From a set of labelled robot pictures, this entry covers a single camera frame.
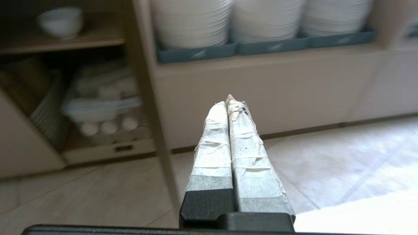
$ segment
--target dish rack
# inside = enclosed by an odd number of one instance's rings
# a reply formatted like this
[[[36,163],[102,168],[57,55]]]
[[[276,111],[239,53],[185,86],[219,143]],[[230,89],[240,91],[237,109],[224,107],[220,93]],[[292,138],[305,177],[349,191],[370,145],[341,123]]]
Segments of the dish rack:
[[[62,73],[52,71],[52,76],[54,77],[52,86],[29,118],[51,145],[60,151],[64,146],[71,124],[61,114],[61,103],[66,90]]]

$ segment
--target blue tray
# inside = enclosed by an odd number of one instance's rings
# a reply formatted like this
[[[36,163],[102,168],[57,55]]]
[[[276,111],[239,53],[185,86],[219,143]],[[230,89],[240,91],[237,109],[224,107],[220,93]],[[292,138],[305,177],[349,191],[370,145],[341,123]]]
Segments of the blue tray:
[[[238,54],[243,56],[267,54],[285,51],[297,51],[308,48],[310,39],[302,35],[298,38],[284,41],[241,43]]]
[[[331,47],[365,44],[373,42],[376,38],[376,31],[371,27],[364,27],[361,32],[349,33],[338,36],[312,37],[309,47]]]
[[[234,56],[237,54],[237,47],[235,43],[184,50],[164,50],[162,46],[157,46],[157,57],[163,64],[206,60]]]

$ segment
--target black plastic mount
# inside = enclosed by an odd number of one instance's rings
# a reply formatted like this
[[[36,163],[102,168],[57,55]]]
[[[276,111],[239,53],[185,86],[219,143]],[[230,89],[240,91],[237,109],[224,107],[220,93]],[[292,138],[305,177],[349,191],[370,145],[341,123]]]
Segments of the black plastic mount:
[[[234,212],[219,216],[217,222],[218,229],[229,231],[295,232],[286,213]]]
[[[236,211],[233,189],[188,191],[180,209],[180,228],[217,229],[220,215]]]

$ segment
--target cabinet door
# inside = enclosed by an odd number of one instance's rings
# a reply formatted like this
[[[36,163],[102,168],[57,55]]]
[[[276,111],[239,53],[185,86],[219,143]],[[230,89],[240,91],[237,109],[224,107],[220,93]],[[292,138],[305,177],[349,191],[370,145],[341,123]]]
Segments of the cabinet door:
[[[418,112],[418,53],[391,55],[348,121]]]
[[[196,145],[216,102],[247,101],[259,134],[339,123],[376,69],[377,55],[206,71],[156,81],[169,148]]]
[[[0,178],[65,167],[58,153],[0,90]]]

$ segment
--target cabinet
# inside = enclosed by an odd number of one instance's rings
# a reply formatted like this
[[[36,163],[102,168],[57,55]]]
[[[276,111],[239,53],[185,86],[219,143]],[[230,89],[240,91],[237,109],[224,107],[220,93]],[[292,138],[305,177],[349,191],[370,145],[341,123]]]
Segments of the cabinet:
[[[228,94],[248,103],[261,135],[343,122],[381,59],[372,52],[158,79],[168,146],[196,145],[207,110]]]
[[[415,0],[375,1],[374,43],[176,64],[157,61],[149,3],[136,10],[169,148],[196,145],[207,110],[228,94],[248,102],[259,134],[418,112],[416,55],[401,53],[418,51],[405,40]]]
[[[417,74],[417,52],[389,55],[348,121],[418,112]]]

